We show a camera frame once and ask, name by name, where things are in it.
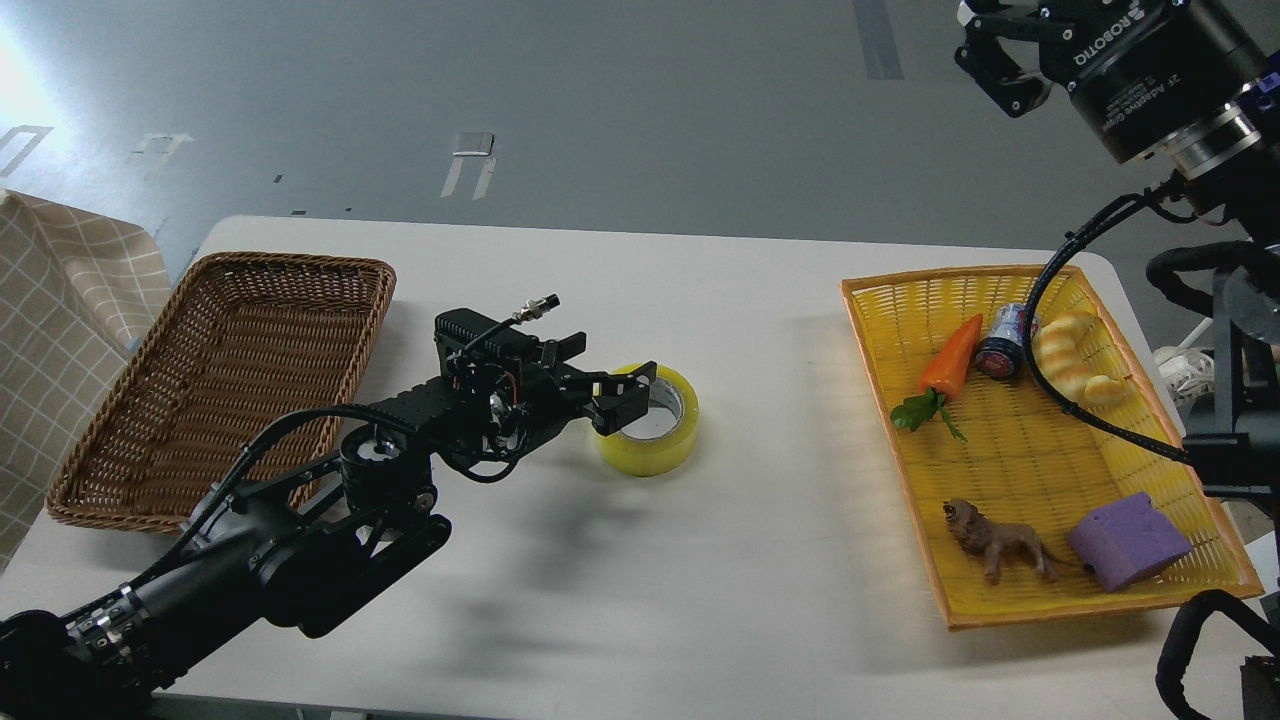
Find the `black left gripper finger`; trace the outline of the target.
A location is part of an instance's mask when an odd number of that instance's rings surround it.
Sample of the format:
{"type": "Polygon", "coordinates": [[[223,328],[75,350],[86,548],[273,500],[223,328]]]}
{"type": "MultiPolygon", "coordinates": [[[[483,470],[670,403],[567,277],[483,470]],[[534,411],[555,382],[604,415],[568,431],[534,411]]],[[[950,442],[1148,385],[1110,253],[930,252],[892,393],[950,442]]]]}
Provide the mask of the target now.
{"type": "Polygon", "coordinates": [[[646,415],[658,363],[585,375],[591,391],[586,414],[598,436],[612,436],[646,415]]]}

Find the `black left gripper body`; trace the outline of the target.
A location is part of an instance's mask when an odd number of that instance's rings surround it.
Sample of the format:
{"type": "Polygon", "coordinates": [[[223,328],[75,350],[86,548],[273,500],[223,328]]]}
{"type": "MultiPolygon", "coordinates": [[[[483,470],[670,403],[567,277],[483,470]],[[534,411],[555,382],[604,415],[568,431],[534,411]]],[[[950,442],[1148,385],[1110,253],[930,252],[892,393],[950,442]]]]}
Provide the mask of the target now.
{"type": "Polygon", "coordinates": [[[495,320],[458,307],[436,316],[442,375],[463,398],[460,418],[439,434],[440,457],[515,461],[570,421],[586,418],[595,430],[602,428],[593,377],[567,365],[585,350],[585,334],[543,341],[517,329],[547,313],[521,307],[495,320]]]}

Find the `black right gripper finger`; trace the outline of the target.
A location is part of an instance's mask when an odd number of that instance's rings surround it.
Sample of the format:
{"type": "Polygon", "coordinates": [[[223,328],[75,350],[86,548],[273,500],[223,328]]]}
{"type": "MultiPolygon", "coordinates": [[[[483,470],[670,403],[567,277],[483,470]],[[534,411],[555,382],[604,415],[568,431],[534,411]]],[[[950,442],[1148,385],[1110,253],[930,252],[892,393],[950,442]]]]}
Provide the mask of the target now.
{"type": "Polygon", "coordinates": [[[1006,51],[1005,38],[1019,42],[1042,40],[1041,10],[1006,1],[960,1],[957,22],[964,38],[954,60],[1007,117],[1019,118],[1039,108],[1051,87],[1024,69],[1006,51]]]}

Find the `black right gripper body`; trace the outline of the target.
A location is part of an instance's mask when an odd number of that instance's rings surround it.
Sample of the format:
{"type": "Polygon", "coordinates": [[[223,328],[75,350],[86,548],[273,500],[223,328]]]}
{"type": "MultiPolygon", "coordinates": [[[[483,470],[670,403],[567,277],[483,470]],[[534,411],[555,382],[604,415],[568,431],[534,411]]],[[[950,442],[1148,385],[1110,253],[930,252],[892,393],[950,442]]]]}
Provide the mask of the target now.
{"type": "Polygon", "coordinates": [[[1268,67],[1221,1],[1042,1],[1039,70],[1120,164],[1206,118],[1268,67]]]}

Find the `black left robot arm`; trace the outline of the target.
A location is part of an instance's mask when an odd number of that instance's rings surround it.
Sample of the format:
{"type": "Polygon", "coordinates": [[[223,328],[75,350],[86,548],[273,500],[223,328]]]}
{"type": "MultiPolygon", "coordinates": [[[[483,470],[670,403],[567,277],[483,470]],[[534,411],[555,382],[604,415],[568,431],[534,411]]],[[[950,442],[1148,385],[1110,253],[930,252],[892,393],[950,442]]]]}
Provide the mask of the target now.
{"type": "Polygon", "coordinates": [[[5,719],[142,719],[155,691],[261,620],[334,630],[451,538],[431,460],[498,482],[580,418],[612,436],[644,416],[654,361],[571,365],[581,332],[518,332],[460,307],[435,320],[438,377],[376,404],[291,413],[246,445],[179,539],[115,591],[63,615],[3,624],[5,719]]]}

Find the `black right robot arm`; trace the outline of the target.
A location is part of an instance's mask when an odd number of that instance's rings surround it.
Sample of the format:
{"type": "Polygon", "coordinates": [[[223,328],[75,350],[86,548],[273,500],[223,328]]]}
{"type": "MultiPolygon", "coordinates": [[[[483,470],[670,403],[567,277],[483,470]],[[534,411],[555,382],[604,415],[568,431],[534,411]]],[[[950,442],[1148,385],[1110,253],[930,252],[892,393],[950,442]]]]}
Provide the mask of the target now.
{"type": "Polygon", "coordinates": [[[1050,259],[1027,296],[1089,243],[1142,209],[1190,205],[1175,224],[1221,210],[1244,241],[1172,249],[1147,265],[1166,300],[1210,322],[1213,395],[1193,410],[1179,446],[1139,436],[1034,382],[1064,413],[1196,470],[1215,498],[1277,518],[1277,55],[1262,53],[1219,1],[963,1],[957,65],[1009,117],[1038,108],[1053,86],[1119,163],[1165,154],[1172,174],[1115,199],[1050,259]]]}

